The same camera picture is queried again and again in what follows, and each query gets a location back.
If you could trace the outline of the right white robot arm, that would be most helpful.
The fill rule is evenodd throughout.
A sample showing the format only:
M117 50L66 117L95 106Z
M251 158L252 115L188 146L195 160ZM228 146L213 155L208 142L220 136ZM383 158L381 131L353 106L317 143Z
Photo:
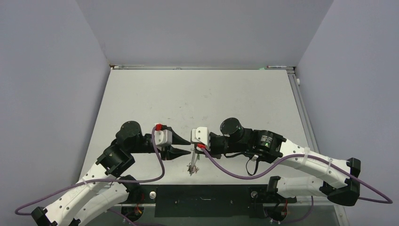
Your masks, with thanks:
M261 161L271 164L258 175L239 176L215 163L217 168L234 178L260 178L280 164L307 174L306 177L295 178L271 177L266 195L273 202L281 198L318 196L338 205L354 206L360 198L359 159L339 160L321 155L272 131L244 128L237 118L224 120L220 131L221 135L217 135L207 127L192 129L191 143L195 151L211 158L212 162L222 155L226 158L243 155L256 165Z

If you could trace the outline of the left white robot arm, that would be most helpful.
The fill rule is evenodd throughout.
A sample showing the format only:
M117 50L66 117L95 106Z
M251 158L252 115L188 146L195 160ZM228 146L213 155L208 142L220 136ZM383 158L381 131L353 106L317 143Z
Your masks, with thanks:
M165 176L164 160L190 153L174 145L190 145L190 142L167 125L156 124L150 134L143 134L138 122L127 121L76 184L61 189L61 197L46 207L36 207L30 215L39 226L82 226L115 204L136 202L141 183L159 181ZM124 176L135 163L135 153L155 154L161 174L143 180Z

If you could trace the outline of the metal crescent keyring plate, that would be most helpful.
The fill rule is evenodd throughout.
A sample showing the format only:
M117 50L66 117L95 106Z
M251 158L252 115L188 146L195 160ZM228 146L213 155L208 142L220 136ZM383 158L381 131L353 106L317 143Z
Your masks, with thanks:
M197 167L196 163L197 160L199 159L199 154L197 149L192 150L192 158L190 163L187 165L188 167L188 172L189 175L192 176L193 174L196 174L199 171L199 168Z

